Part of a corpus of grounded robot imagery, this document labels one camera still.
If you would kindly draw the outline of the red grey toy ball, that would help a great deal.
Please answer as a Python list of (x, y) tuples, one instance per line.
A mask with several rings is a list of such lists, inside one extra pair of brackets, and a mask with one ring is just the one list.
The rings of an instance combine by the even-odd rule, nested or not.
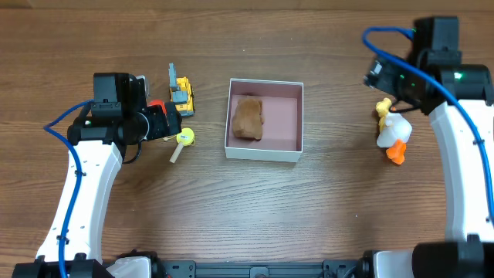
[(147, 108), (153, 113), (167, 113), (165, 102), (163, 100), (152, 100), (147, 104)]

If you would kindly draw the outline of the yellow toy excavator truck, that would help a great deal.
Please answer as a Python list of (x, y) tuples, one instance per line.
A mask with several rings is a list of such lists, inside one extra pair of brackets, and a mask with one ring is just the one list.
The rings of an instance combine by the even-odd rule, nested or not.
[(173, 63), (169, 64), (169, 87), (171, 101), (175, 103), (177, 111), (182, 117), (192, 117), (195, 115), (194, 90), (190, 80), (178, 77)]

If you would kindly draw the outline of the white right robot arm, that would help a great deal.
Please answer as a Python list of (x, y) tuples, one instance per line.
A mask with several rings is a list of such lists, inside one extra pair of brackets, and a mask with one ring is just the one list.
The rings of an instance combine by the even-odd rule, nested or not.
[(404, 162), (411, 136), (400, 102), (420, 110), (435, 132), (447, 201), (445, 238), (411, 251), (368, 251), (348, 277), (491, 277), (493, 275), (493, 81), (488, 67), (464, 64), (459, 20), (416, 19), (401, 34), (411, 51), (401, 58), (375, 49), (366, 86), (387, 97), (375, 107), (377, 146)]

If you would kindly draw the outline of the white plush duck toy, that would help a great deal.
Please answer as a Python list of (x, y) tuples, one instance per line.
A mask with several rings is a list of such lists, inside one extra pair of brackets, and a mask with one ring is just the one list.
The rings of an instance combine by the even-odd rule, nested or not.
[(375, 106), (379, 116), (377, 146), (385, 148), (387, 158), (393, 163), (401, 165), (404, 162), (404, 153), (411, 136), (411, 124), (393, 108), (389, 98), (377, 102)]

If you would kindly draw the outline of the brown plush bear toy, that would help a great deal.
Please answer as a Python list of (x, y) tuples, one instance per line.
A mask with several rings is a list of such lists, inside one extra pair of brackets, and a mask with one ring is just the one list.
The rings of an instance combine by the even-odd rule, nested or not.
[(262, 100), (252, 97), (240, 99), (231, 122), (234, 136), (260, 141), (263, 135), (263, 124)]

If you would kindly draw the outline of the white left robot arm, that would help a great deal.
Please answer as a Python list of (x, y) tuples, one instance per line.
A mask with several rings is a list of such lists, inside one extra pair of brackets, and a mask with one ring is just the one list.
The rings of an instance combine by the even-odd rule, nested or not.
[(18, 263), (14, 277), (166, 277), (155, 252), (133, 250), (105, 264), (102, 235), (110, 192), (126, 149), (179, 134), (181, 115), (172, 102), (147, 101), (145, 76), (96, 73), (94, 97), (69, 108), (46, 132), (69, 152), (56, 215), (36, 258)]

